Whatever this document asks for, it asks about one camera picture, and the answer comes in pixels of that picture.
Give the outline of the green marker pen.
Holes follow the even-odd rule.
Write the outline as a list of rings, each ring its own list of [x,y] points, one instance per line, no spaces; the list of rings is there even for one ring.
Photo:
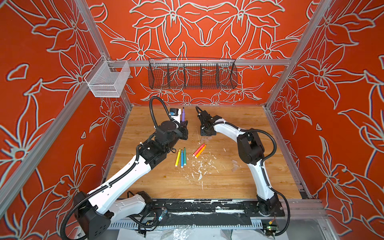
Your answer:
[[[184,147],[184,150],[183,150],[183,164],[182,164],[182,166],[184,167],[185,165],[187,165],[187,150]]]

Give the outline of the purple marker pen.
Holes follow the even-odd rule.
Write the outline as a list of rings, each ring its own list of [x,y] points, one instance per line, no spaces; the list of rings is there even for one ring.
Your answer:
[[[182,108],[181,121],[182,121],[182,122],[185,122],[185,121],[186,121],[186,112],[185,112],[185,108]]]

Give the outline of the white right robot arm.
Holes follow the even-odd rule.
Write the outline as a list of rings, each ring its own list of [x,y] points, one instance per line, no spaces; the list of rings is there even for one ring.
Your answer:
[[[240,159],[248,165],[257,188],[258,209],[261,215],[269,216],[278,205],[279,198],[273,190],[265,167],[265,161],[277,151],[277,143],[269,133],[257,129],[242,129],[227,122],[220,116],[211,116],[207,111],[196,107],[201,122],[201,135],[214,136],[221,133],[234,140],[238,146]],[[265,156],[265,148],[259,137],[263,134],[270,138],[273,150]]]

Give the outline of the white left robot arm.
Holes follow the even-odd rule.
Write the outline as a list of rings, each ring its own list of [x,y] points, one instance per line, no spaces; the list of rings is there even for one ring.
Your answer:
[[[79,192],[65,220],[75,216],[84,232],[83,240],[95,240],[112,222],[140,214],[152,201],[144,192],[119,200],[133,183],[166,159],[178,140],[188,139],[188,121],[165,121],[147,140],[136,146],[136,154],[115,175],[96,189]]]

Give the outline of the pink marker pen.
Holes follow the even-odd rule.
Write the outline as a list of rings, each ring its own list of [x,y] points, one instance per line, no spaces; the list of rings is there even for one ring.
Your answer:
[[[198,149],[193,153],[193,157],[195,157],[200,151],[201,149],[205,146],[206,144],[202,144],[201,146],[198,147]]]

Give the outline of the blue marker pen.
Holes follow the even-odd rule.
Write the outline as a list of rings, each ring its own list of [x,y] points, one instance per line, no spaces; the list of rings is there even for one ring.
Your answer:
[[[180,165],[184,168],[184,150],[181,150]]]

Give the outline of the yellow marker pen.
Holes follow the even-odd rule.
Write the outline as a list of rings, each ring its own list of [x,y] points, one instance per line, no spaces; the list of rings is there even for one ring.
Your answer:
[[[175,167],[178,167],[181,158],[181,149],[178,150],[177,158],[175,161]]]

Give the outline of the orange marker pen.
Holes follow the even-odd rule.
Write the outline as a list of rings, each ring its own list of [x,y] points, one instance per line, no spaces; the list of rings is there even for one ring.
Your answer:
[[[197,159],[201,154],[202,152],[205,150],[207,145],[204,145],[203,147],[201,147],[201,149],[198,151],[198,153],[195,155],[195,158]]]

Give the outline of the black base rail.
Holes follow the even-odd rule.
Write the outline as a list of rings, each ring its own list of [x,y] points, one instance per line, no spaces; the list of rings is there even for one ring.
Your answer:
[[[168,210],[157,230],[189,227],[262,230],[267,226],[283,228],[287,220],[284,203],[278,203],[270,214],[262,215],[256,200],[154,199],[152,207]]]

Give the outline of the aluminium right floor rail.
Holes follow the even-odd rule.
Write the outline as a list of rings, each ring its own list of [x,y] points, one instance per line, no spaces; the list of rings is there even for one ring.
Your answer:
[[[269,121],[270,127],[272,128],[272,132],[274,133],[276,142],[281,149],[283,157],[284,157],[284,159],[288,165],[290,173],[291,173],[291,175],[294,179],[294,182],[295,182],[295,184],[299,190],[299,193],[301,194],[302,199],[312,199],[313,197],[311,196],[311,194],[308,190],[308,187],[307,187],[299,169],[297,168],[297,165],[294,161],[294,158],[292,157],[292,154],[289,151],[289,148],[287,147],[287,144],[285,143],[270,110],[265,106],[263,106],[263,110],[266,114],[266,117]]]

